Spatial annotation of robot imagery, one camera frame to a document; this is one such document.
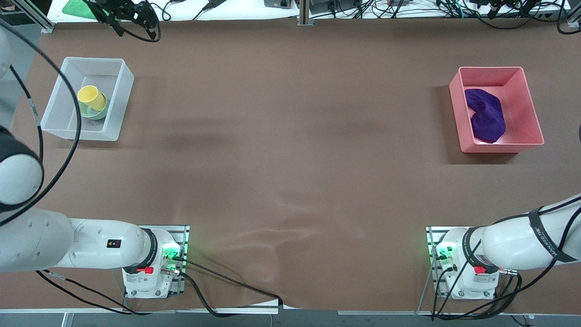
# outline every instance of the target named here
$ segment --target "white round joint cap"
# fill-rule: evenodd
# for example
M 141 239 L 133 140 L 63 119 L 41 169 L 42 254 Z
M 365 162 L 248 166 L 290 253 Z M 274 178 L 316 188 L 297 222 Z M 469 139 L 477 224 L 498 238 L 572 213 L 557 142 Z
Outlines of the white round joint cap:
M 42 183 L 42 167 L 27 154 L 12 155 L 0 162 L 0 202 L 16 205 L 26 202 Z

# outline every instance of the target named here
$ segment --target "green bowl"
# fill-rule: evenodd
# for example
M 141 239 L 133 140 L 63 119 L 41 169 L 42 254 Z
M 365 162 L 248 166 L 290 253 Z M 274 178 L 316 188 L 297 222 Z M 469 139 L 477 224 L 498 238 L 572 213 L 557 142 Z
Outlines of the green bowl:
M 107 109 L 109 109 L 109 101 L 107 100 L 107 103 L 105 104 L 105 108 L 103 108 L 103 110 L 101 110 L 101 111 L 94 110 L 90 106 L 88 106 L 80 101 L 78 103 L 78 106 L 79 106 L 79 109 L 81 109 L 81 116 L 82 117 L 92 119 L 92 120 L 99 120 L 99 119 L 103 119 L 107 115 Z

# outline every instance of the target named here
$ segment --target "yellow cup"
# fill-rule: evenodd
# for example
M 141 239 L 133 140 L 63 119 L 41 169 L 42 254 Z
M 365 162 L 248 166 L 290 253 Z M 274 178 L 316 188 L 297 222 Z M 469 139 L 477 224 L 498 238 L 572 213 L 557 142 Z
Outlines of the yellow cup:
M 77 99 L 96 111 L 102 111 L 107 104 L 105 96 L 93 85 L 82 87 L 77 93 Z

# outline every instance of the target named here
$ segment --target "plastic container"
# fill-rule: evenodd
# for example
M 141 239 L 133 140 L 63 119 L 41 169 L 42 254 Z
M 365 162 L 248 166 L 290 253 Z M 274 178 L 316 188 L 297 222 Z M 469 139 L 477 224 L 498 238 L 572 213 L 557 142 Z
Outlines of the plastic container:
M 480 88 L 502 105 L 506 132 L 495 143 L 474 137 L 464 90 Z M 460 67 L 450 83 L 450 95 L 462 152 L 517 153 L 544 144 L 543 133 L 521 67 Z
M 107 97 L 106 116 L 81 118 L 82 140 L 117 141 L 134 76 L 123 59 L 66 57 L 61 67 L 73 86 L 75 101 L 81 87 L 94 85 Z M 60 76 L 42 116 L 41 128 L 61 138 L 73 139 L 76 129 L 74 102 Z

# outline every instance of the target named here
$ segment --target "purple cloth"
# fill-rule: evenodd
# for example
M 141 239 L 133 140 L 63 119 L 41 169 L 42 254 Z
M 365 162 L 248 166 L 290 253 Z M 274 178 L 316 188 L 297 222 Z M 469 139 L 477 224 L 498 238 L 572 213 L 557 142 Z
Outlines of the purple cloth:
M 500 100 L 479 88 L 465 90 L 468 107 L 476 113 L 470 118 L 474 136 L 484 142 L 494 143 L 506 131 Z

